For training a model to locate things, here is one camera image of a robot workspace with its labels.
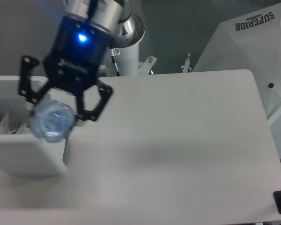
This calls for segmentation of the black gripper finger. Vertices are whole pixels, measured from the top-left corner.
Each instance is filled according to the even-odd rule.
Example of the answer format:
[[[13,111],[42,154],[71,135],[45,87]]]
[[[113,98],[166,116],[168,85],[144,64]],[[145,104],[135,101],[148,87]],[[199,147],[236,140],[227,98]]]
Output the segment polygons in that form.
[[[104,82],[97,80],[96,88],[88,92],[87,106],[85,108],[83,82],[80,78],[74,81],[74,96],[76,102],[75,126],[82,127],[86,121],[97,121],[103,112],[105,106],[110,100],[113,89]]]
[[[38,91],[35,91],[31,87],[32,71],[37,66],[41,65],[41,60],[29,55],[21,57],[21,66],[19,72],[19,85],[18,94],[25,98],[25,107],[30,112],[30,117],[34,115],[35,107],[44,100],[49,100],[49,91],[52,88],[51,83],[47,81],[42,84]]]

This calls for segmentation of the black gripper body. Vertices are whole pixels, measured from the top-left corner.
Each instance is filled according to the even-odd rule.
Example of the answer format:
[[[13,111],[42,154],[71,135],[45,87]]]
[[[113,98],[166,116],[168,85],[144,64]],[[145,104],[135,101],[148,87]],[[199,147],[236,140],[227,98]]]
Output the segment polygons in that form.
[[[51,86],[74,94],[77,76],[82,81],[83,90],[95,85],[100,63],[110,42],[108,33],[64,16],[52,50],[43,61]]]

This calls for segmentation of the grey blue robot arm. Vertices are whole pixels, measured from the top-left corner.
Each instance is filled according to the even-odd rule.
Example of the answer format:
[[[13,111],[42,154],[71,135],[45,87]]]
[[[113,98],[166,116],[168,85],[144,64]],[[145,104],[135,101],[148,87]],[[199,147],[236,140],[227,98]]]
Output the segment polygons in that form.
[[[69,0],[49,54],[21,58],[19,95],[33,110],[52,88],[76,98],[75,121],[96,121],[113,94],[98,79],[105,51],[124,9],[123,0]],[[32,70],[43,65],[48,81],[39,91],[30,85]]]

